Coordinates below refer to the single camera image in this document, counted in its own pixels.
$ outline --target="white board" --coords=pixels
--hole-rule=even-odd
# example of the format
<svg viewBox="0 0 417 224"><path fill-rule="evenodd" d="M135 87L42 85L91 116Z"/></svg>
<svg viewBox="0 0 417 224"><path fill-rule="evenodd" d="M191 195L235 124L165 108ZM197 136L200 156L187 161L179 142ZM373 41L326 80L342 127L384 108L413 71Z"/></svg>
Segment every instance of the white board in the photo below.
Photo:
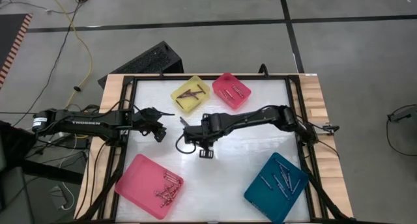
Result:
<svg viewBox="0 0 417 224"><path fill-rule="evenodd" d="M272 153L278 152L300 168L294 133L282 132L271 124L233 131L214 143L214 158L199 158L199 149L193 154L181 154L175 141L182 134L183 117L189 125L200 125L203 113L239 114L255 111L265 105L288 105L284 80L243 80L252 90L248 101L238 110L231 109L213 91L210 99L190 114L183 113L172 101L170 94L184 81L138 81L135 105L140 109L156 109L174 113L163 116L160 122L167 135L157 143L153 134L143 137L130 132L124 170L137 154L143 154L184 179L184 187L163 221L268 221L253 207L243 194ZM212 81L205 81L211 87ZM182 139L179 147L191 151ZM120 197L117 221L158 221L130 201ZM309 220L304 191L289 212L286 221Z"/></svg>

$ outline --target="frame leg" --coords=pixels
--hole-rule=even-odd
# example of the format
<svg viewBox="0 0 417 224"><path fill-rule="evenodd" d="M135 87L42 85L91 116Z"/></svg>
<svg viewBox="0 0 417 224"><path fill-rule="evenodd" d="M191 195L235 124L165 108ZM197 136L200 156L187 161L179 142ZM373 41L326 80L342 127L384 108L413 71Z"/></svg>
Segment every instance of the frame leg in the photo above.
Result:
<svg viewBox="0 0 417 224"><path fill-rule="evenodd" d="M55 166L44 165L33 161L22 161L22 169L25 174L49 178L61 182L69 182L72 184L81 184L83 182L83 174L72 172L66 169L60 169Z"/></svg>

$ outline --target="gray floor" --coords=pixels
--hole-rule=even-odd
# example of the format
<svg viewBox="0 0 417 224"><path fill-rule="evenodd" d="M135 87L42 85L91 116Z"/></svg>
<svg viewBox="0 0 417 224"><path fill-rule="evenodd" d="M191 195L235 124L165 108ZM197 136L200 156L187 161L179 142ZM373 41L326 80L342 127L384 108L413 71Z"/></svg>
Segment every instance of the gray floor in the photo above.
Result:
<svg viewBox="0 0 417 224"><path fill-rule="evenodd" d="M58 10L52 0L15 0ZM60 0L67 10L74 0ZM292 18L417 14L417 0L287 0ZM33 12L32 28L66 27L63 15L25 5L0 14ZM184 21L283 19L280 0L90 0L77 26ZM416 159L396 154L385 136L386 115L416 102L417 21L294 24L304 69L318 73L330 119L341 126L336 144L354 216L364 221L415 223ZM64 33L29 33L0 91L0 111L26 111L48 78ZM99 104L96 80L165 40L181 57L185 72L296 72L284 24L131 29L81 32L94 57L93 74L74 103ZM32 111L66 105L72 86L88 69L88 57L70 35L51 83ZM0 115L15 122L19 115ZM31 126L31 117L20 124ZM398 149L417 154L413 122L392 126ZM40 161L63 155L50 152ZM54 186L46 181L41 186ZM39 195L47 189L32 188ZM47 200L33 203L37 223L53 212Z"/></svg>

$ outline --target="blue tray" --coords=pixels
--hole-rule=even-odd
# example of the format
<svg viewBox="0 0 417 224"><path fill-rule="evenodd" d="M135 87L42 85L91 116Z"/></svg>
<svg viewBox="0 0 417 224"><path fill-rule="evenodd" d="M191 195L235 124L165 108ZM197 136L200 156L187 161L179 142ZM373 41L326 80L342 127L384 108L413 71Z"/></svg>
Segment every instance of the blue tray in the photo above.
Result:
<svg viewBox="0 0 417 224"><path fill-rule="evenodd" d="M291 183L289 180L286 182L284 176L290 178ZM273 153L245 191L244 197L273 223L282 224L307 184L308 176L303 171L280 154Z"/></svg>

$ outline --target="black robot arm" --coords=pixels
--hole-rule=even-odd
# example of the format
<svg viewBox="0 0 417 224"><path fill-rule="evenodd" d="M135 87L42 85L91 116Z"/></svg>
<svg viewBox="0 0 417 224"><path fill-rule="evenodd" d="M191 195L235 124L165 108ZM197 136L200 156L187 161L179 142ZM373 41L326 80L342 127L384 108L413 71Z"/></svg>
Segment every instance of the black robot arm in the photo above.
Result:
<svg viewBox="0 0 417 224"><path fill-rule="evenodd" d="M166 128L158 122L162 113L155 108L121 109L106 113L86 113L65 109L48 109L33 116L32 131L38 136L53 135L58 132L80 135L99 136L107 145L115 147L125 144L123 132L137 130L142 135L154 134L155 140L161 142Z"/></svg>
<svg viewBox="0 0 417 224"><path fill-rule="evenodd" d="M317 142L317 135L312 126L299 123L293 110L284 105L268 105L257 111L237 115L204 114L200 126L184 128L184 140L185 143L192 143L202 148L201 158L213 158L210 148L219 138L233 130L260 124L273 124L282 131L295 132L304 143Z"/></svg>

